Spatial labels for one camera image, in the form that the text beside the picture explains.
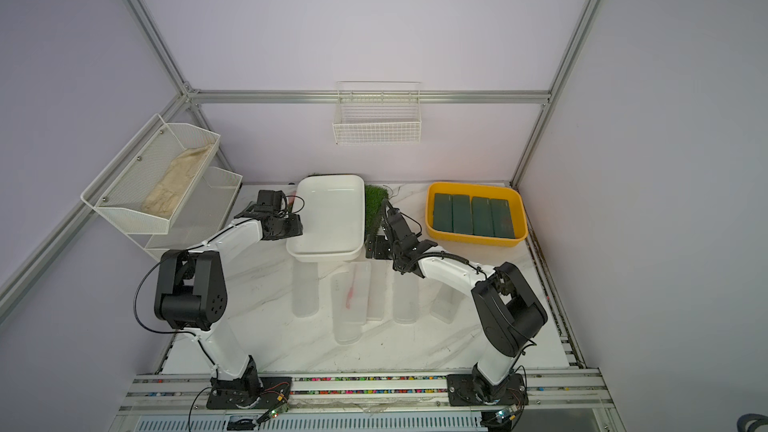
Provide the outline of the white plastic storage box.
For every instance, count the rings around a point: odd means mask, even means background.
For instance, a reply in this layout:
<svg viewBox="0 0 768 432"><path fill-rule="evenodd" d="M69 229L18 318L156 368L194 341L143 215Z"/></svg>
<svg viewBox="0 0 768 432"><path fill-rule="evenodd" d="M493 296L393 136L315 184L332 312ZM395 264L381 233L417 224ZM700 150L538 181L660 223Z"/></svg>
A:
<svg viewBox="0 0 768 432"><path fill-rule="evenodd" d="M287 240L287 252L305 263L355 259L364 244L364 187L357 175L311 176L299 182L303 233Z"/></svg>

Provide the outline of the yellow plastic storage box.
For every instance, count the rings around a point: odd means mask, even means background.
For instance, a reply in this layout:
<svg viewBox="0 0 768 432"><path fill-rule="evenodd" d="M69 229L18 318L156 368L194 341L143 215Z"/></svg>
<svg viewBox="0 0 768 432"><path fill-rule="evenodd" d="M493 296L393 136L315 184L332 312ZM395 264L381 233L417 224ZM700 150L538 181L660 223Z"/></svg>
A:
<svg viewBox="0 0 768 432"><path fill-rule="evenodd" d="M435 182L427 191L425 224L438 241L515 247L529 235L521 195L502 186Z"/></svg>

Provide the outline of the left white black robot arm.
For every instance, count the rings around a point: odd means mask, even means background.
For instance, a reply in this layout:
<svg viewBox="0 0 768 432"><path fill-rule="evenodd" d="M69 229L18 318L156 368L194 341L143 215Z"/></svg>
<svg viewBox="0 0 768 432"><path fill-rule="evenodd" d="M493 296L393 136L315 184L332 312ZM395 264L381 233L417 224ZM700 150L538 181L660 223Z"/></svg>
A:
<svg viewBox="0 0 768 432"><path fill-rule="evenodd" d="M218 381L244 378L252 357L223 320L228 305L225 267L247 248L264 241L299 237L305 201L279 190L261 190L229 225L200 244L171 249L157 264L154 314L173 333L191 336Z"/></svg>

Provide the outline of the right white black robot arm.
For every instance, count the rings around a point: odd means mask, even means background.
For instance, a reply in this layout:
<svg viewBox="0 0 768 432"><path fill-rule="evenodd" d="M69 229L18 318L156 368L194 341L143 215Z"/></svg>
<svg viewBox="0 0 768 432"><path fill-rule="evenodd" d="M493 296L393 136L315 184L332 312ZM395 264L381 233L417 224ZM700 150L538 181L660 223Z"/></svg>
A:
<svg viewBox="0 0 768 432"><path fill-rule="evenodd" d="M401 275L431 279L469 297L487 346L473 381L487 390L507 382L513 367L548 322L544 306L518 266L482 265L422 239L415 220L384 199L366 237L366 256L388 260Z"/></svg>

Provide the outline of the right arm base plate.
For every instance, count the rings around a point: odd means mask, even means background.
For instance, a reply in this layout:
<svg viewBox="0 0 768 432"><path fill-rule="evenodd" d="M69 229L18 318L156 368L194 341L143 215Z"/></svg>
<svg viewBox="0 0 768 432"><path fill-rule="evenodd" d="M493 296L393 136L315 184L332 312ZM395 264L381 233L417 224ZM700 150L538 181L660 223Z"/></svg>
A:
<svg viewBox="0 0 768 432"><path fill-rule="evenodd" d="M479 373L446 377L451 406L523 406L528 404L527 386L521 374L509 374L492 385Z"/></svg>

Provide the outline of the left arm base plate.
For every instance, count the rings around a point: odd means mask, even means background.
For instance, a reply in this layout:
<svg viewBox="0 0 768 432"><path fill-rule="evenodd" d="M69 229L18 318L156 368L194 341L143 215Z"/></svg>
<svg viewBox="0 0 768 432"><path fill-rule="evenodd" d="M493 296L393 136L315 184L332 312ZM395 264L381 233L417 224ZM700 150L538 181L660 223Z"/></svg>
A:
<svg viewBox="0 0 768 432"><path fill-rule="evenodd" d="M260 377L255 384L247 380L212 379L206 402L210 410L267 410L289 399L293 380L288 376Z"/></svg>

